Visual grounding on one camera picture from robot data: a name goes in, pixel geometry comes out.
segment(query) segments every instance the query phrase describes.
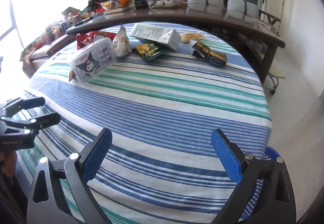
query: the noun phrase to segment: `blue gripper pad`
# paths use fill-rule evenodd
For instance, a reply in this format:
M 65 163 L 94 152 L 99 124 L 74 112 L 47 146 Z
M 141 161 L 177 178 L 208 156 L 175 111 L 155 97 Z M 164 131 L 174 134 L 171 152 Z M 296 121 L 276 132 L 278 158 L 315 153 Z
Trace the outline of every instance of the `blue gripper pad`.
M 107 130 L 83 163 L 84 173 L 82 180 L 84 183 L 88 183 L 88 181 L 95 178 L 96 173 L 98 172 L 100 165 L 103 159 L 105 159 L 105 156 L 111 146 L 111 143 L 112 132 L 111 130 Z
M 238 185 L 242 179 L 240 163 L 216 130 L 212 132 L 212 146 L 228 177 Z

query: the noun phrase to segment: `plastic container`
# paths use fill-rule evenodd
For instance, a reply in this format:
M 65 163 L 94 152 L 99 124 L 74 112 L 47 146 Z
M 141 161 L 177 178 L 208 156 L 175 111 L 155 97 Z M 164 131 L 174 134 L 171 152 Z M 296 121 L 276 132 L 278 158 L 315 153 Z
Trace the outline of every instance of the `plastic container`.
M 77 80 L 88 82 L 95 74 L 116 62 L 116 53 L 109 38 L 102 38 L 71 55 L 70 66 Z
M 184 0 L 146 0 L 149 8 L 179 8 Z

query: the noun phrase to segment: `white food package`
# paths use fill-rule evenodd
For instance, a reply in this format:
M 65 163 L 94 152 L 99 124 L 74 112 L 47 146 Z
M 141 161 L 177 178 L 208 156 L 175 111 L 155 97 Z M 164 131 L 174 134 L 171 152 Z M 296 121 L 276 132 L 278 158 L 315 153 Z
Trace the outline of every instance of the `white food package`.
M 77 80 L 88 82 L 95 74 L 116 62 L 116 53 L 110 38 L 102 38 L 75 51 L 70 66 Z
M 126 34 L 126 29 L 123 24 L 120 26 L 120 29 L 115 36 L 114 41 L 112 42 L 114 47 L 117 59 L 123 58 L 124 56 L 131 53 L 131 44 Z
M 172 50 L 177 50 L 181 40 L 175 29 L 151 24 L 135 24 L 130 36 L 144 43 L 146 40 L 154 41 Z

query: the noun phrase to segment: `snack bag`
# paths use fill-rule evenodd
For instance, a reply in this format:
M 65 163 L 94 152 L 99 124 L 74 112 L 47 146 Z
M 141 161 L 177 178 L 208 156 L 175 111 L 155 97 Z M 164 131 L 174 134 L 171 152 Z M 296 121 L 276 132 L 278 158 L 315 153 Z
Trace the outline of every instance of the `snack bag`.
M 77 41 L 77 49 L 85 47 L 86 45 L 96 42 L 101 38 L 110 38 L 111 41 L 114 40 L 116 34 L 104 31 L 90 31 L 87 34 L 77 34 L 76 41 Z
M 217 67 L 224 67 L 227 62 L 226 54 L 213 51 L 203 43 L 192 40 L 189 42 L 189 46 L 193 48 L 193 56 L 197 58 L 203 58 L 212 65 L 215 65 Z
M 114 38 L 112 43 L 117 59 L 123 58 L 131 52 L 131 44 L 126 34 L 126 29 L 123 24 L 120 26 L 120 29 L 117 35 Z
M 159 55 L 168 52 L 167 48 L 157 44 L 140 44 L 132 49 L 133 52 L 140 54 L 141 58 L 145 61 L 150 61 Z

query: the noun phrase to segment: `human hand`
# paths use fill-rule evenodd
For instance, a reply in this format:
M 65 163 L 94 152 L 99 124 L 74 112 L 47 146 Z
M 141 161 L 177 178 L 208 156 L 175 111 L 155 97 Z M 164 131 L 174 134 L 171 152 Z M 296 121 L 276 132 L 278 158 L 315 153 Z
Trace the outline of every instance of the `human hand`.
M 9 153 L 0 152 L 1 171 L 5 176 L 10 177 L 16 173 L 17 154 L 16 151 Z

